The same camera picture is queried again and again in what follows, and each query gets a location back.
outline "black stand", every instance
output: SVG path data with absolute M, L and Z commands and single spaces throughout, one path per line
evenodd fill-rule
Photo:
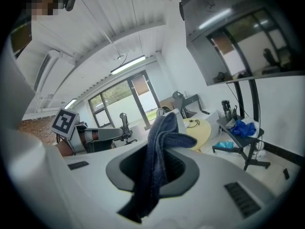
M 259 100 L 258 100 L 258 93 L 257 93 L 257 88 L 256 88 L 256 83 L 255 80 L 249 80 L 250 84 L 250 90 L 251 90 L 251 95 L 252 95 L 252 102 L 253 102 L 253 119 L 255 121 L 259 121 Z M 238 82 L 234 83 L 235 89 L 237 92 L 237 98 L 239 102 L 239 109 L 240 109 L 240 116 L 238 116 L 239 119 L 244 118 L 244 102 L 243 102 L 243 96 L 242 92 L 240 89 L 240 85 Z M 227 129 L 225 126 L 228 123 L 226 118 L 220 118 L 217 123 L 220 125 L 220 127 L 235 141 L 235 143 L 238 145 L 238 147 L 234 148 L 223 148 L 223 147 L 217 147 L 213 146 L 213 152 L 215 153 L 215 150 L 221 150 L 221 151 L 226 151 L 226 152 L 231 152 L 231 153 L 239 153 L 245 160 L 245 166 L 244 170 L 248 168 L 248 165 L 254 165 L 254 166 L 263 166 L 266 169 L 270 166 L 270 162 L 262 162 L 262 161 L 257 161 L 256 159 L 252 159 L 253 152 L 256 147 L 257 140 L 260 136 L 264 134 L 263 129 L 259 130 L 258 138 L 251 138 L 251 137 L 241 137 L 237 135 L 233 135 L 229 129 Z M 250 151 L 249 155 L 247 156 L 244 153 L 244 147 L 250 145 Z

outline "grass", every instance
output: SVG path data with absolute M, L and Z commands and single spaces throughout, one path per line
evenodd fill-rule
M 151 121 L 157 117 L 157 110 L 151 111 L 146 114 L 148 121 Z

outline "round table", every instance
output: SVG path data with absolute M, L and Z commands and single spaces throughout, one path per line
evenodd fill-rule
M 196 127 L 190 128 L 190 127 L 197 124 L 195 121 L 190 122 L 190 120 L 199 120 L 200 125 L 197 125 Z M 211 129 L 210 123 L 208 121 L 204 120 L 204 119 L 198 119 L 198 118 L 183 119 L 183 122 L 190 123 L 189 127 L 186 128 L 186 133 L 197 139 L 196 146 L 194 146 L 192 148 L 189 148 L 189 149 L 201 152 L 200 148 L 206 143 L 207 140 L 209 140 L 210 135 L 211 135 L 212 129 Z

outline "air conditioner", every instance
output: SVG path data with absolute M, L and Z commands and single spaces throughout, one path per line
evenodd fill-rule
M 40 94 L 40 98 L 54 96 L 74 67 L 74 58 L 56 50 L 49 51 L 36 76 L 34 91 Z

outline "brick wall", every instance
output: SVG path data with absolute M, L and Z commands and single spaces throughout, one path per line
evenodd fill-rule
M 19 131 L 30 133 L 42 142 L 53 144 L 56 142 L 56 134 L 51 131 L 51 125 L 55 116 L 36 120 L 24 120 L 20 122 Z

